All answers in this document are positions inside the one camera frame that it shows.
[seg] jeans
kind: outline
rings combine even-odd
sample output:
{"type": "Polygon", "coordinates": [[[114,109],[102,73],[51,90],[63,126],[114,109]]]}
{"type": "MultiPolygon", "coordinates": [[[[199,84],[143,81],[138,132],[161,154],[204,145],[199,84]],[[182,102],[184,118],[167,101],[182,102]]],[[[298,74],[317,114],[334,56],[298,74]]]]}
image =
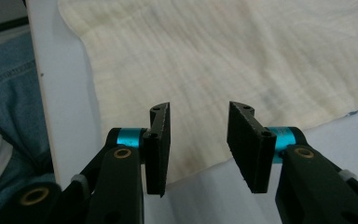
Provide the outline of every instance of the jeans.
{"type": "Polygon", "coordinates": [[[0,208],[34,182],[54,181],[29,33],[0,45],[0,134],[14,150],[0,177],[0,208]]]}

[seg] blue metallic band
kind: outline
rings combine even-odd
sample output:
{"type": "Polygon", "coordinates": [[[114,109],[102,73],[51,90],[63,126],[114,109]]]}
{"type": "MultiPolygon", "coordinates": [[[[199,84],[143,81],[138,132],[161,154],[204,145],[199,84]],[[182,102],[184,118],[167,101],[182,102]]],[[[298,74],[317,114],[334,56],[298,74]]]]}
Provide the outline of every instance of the blue metallic band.
{"type": "Polygon", "coordinates": [[[117,144],[125,145],[127,147],[135,147],[139,149],[139,139],[141,137],[141,130],[139,128],[122,128],[118,132],[117,144]]]}
{"type": "Polygon", "coordinates": [[[277,142],[275,144],[275,155],[273,163],[282,163],[282,158],[279,154],[289,145],[296,143],[296,137],[288,127],[268,127],[270,131],[277,135],[277,142]]]}

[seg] brass screw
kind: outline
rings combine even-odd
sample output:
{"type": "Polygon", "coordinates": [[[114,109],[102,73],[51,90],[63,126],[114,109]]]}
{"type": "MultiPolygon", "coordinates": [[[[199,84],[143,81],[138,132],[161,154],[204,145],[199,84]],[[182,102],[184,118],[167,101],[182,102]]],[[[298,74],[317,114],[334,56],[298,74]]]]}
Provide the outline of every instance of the brass screw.
{"type": "Polygon", "coordinates": [[[129,157],[131,154],[131,151],[127,148],[122,148],[119,150],[116,150],[114,153],[114,156],[118,159],[125,159],[127,157],[129,157]]]}
{"type": "Polygon", "coordinates": [[[20,204],[24,206],[31,206],[36,203],[40,203],[48,197],[49,189],[46,187],[39,187],[36,189],[31,189],[20,199],[20,204]]]}
{"type": "Polygon", "coordinates": [[[297,155],[307,158],[307,159],[311,159],[315,156],[315,154],[312,151],[310,151],[309,149],[302,148],[302,147],[296,148],[295,153],[297,153],[297,155]]]}

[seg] white towel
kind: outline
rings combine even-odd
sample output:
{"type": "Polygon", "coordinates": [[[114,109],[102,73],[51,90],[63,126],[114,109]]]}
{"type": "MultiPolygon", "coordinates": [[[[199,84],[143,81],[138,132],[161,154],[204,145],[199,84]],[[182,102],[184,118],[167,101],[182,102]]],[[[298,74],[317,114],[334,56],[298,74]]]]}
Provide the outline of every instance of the white towel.
{"type": "Polygon", "coordinates": [[[228,101],[301,129],[358,110],[358,1],[58,2],[89,55],[103,138],[171,102],[168,182],[231,156],[228,101]]]}

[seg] blue denim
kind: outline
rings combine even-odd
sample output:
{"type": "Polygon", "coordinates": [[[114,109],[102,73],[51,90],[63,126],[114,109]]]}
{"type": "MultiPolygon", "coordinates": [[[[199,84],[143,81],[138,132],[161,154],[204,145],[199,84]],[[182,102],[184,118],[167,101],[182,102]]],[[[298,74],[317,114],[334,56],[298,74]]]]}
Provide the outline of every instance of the blue denim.
{"type": "Polygon", "coordinates": [[[13,155],[0,177],[0,208],[18,189],[54,181],[31,35],[0,45],[0,134],[13,155]]]}

